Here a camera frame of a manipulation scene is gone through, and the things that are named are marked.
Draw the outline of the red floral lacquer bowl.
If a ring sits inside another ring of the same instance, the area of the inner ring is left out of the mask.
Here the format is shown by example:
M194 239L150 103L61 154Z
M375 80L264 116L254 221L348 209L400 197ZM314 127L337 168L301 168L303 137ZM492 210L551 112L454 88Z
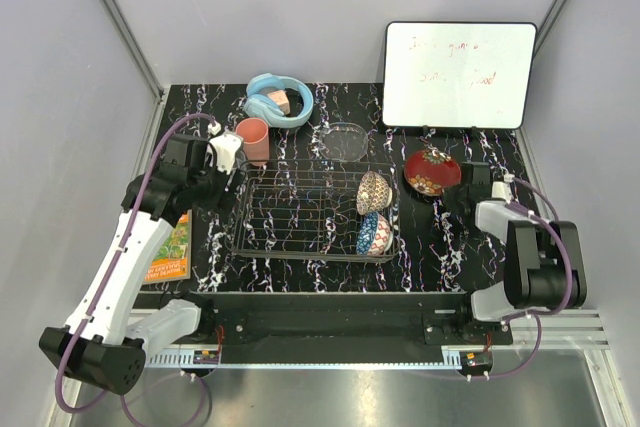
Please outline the red floral lacquer bowl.
M461 168L448 154L428 148L413 153L404 164L404 178L416 192L439 197L461 182Z

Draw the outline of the clear glass bowl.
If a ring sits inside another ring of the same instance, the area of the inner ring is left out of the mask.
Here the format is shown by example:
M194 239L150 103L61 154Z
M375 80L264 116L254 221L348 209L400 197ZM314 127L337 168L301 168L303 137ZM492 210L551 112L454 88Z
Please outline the clear glass bowl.
M368 134L358 124L335 122L323 127L318 137L320 154L332 161L357 162L368 151Z

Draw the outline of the pink plastic cup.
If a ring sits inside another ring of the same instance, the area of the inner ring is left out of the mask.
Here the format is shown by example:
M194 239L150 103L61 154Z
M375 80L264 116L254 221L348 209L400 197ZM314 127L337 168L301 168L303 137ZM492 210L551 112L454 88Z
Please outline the pink plastic cup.
M254 166L260 167L270 157L269 126L260 118L247 118L236 127L236 134L243 139L243 150L246 159Z

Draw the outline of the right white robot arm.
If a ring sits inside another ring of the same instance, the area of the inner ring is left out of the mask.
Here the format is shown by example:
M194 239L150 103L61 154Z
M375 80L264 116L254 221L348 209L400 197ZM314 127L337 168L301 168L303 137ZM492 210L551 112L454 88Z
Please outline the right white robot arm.
M587 297L579 233L568 221L547 220L513 199L504 182L459 184L445 190L444 206L476 230L504 244L503 280L469 295L454 331L476 343L490 322L526 315L555 315L582 307Z

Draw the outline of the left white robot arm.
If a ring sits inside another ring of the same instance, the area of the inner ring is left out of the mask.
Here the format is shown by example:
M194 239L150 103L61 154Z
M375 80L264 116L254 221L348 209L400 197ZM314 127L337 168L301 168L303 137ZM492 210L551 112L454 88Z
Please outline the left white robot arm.
M61 327L47 327L39 347L62 376L116 395L137 383L147 359L188 336L215 333L213 304L195 294L129 321L138 292L160 247L197 203L220 207L243 140L224 132L211 140L172 135L150 176L128 186L116 233L82 301Z

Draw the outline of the beige patterned bowl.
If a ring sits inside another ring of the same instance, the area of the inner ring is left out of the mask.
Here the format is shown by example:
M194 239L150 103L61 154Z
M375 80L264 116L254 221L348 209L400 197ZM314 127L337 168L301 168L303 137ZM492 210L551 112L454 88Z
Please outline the beige patterned bowl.
M379 212L391 204L392 190L381 174L367 171L356 194L356 208L360 215Z

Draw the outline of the blue triangle pattern bowl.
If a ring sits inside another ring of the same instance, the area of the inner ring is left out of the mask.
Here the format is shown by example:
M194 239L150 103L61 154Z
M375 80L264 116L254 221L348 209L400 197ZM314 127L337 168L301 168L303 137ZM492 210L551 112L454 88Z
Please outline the blue triangle pattern bowl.
M378 212L364 216L356 242L358 255L378 256L388 251L393 241L393 232L389 221Z

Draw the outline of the black wire dish rack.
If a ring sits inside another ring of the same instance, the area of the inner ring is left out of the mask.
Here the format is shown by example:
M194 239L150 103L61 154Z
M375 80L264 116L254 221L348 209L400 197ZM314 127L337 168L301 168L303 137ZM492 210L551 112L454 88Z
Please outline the black wire dish rack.
M365 247L371 223L357 211L357 193L369 172L386 182L389 201L377 213L390 232L386 245ZM234 181L227 246L236 255L385 263L399 252L398 178L389 163L272 159L256 167L245 161Z

